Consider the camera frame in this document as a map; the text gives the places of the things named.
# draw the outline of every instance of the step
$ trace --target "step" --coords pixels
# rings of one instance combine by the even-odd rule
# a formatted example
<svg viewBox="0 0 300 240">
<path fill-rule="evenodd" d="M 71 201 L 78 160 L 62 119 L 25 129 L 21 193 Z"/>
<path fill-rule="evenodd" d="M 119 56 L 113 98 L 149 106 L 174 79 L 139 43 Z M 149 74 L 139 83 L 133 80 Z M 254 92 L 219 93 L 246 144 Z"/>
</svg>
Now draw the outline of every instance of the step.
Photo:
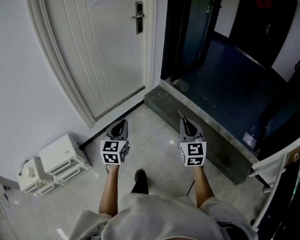
<svg viewBox="0 0 300 240">
<path fill-rule="evenodd" d="M 235 185 L 246 180 L 253 162 L 169 92 L 157 86 L 144 97 L 144 103 L 178 133 L 180 133 L 178 110 L 185 117 L 194 120 L 204 132 L 207 142 L 206 158 Z"/>
</svg>

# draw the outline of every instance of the foot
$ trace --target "foot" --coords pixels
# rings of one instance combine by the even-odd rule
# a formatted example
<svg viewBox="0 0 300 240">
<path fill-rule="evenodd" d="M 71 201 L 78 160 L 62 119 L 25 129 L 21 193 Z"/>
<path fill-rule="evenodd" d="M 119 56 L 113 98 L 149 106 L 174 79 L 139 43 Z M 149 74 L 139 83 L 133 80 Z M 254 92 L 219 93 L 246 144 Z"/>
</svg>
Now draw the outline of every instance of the foot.
<svg viewBox="0 0 300 240">
<path fill-rule="evenodd" d="M 137 182 L 138 180 L 147 180 L 147 175 L 146 175 L 146 172 L 145 170 L 143 169 L 139 169 L 135 172 L 135 175 L 134 175 L 134 182 Z"/>
</svg>

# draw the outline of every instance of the door frame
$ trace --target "door frame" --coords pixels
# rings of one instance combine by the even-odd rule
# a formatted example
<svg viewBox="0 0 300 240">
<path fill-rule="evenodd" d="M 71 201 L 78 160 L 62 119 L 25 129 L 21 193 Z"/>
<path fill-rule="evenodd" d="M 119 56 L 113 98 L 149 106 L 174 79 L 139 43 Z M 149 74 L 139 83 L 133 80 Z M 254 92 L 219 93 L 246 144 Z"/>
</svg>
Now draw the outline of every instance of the door frame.
<svg viewBox="0 0 300 240">
<path fill-rule="evenodd" d="M 91 112 L 89 111 L 87 105 L 85 104 L 82 96 L 80 95 L 75 82 L 73 81 L 71 74 L 65 64 L 63 56 L 60 52 L 58 43 L 55 39 L 54 32 L 51 27 L 51 23 L 48 17 L 45 0 L 26 0 L 29 14 L 33 27 L 35 29 L 37 38 L 40 42 L 42 51 L 45 54 L 45 57 L 51 67 L 52 72 L 57 78 L 59 84 L 64 90 L 66 96 L 75 107 L 77 112 L 83 121 L 87 124 L 89 128 L 92 128 L 97 121 L 102 121 L 109 118 L 109 115 L 105 114 L 103 117 L 94 119 Z M 156 36 L 156 16 L 157 16 L 157 0 L 145 0 L 144 1 L 144 63 L 145 68 L 144 72 L 144 86 L 145 90 L 139 92 L 135 96 L 132 96 L 130 99 L 126 100 L 117 107 L 114 107 L 110 111 L 110 114 L 121 113 L 119 107 L 123 109 L 129 109 L 129 106 L 134 106 L 135 103 L 139 100 L 141 101 L 144 97 L 144 94 L 152 90 L 159 79 L 156 79 L 155 72 L 155 36 Z"/>
</svg>

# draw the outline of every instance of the tiled floor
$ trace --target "tiled floor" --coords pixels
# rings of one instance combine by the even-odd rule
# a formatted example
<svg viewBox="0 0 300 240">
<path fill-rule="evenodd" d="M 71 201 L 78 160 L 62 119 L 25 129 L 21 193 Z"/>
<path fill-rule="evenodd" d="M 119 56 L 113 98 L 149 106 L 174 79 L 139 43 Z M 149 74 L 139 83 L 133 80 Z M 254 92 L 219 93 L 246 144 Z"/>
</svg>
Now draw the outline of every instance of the tiled floor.
<svg viewBox="0 0 300 240">
<path fill-rule="evenodd" d="M 135 171 L 139 168 L 145 169 L 150 179 L 150 194 L 186 195 L 194 175 L 193 168 L 184 167 L 178 154 L 179 135 L 145 105 L 126 119 L 131 148 L 119 170 L 118 199 L 131 191 Z M 93 168 L 59 191 L 48 196 L 7 192 L 10 207 L 3 207 L 18 240 L 67 239 L 62 234 L 69 236 L 79 211 L 98 211 L 107 177 L 99 154 L 102 138 L 103 135 L 85 149 Z M 249 221 L 256 216 L 265 199 L 262 185 L 249 178 L 244 184 L 235 186 L 207 160 L 204 170 L 217 198 L 233 204 Z M 192 188 L 190 198 L 194 200 L 194 197 Z M 16 239 L 8 222 L 0 219 L 0 240 Z"/>
</svg>

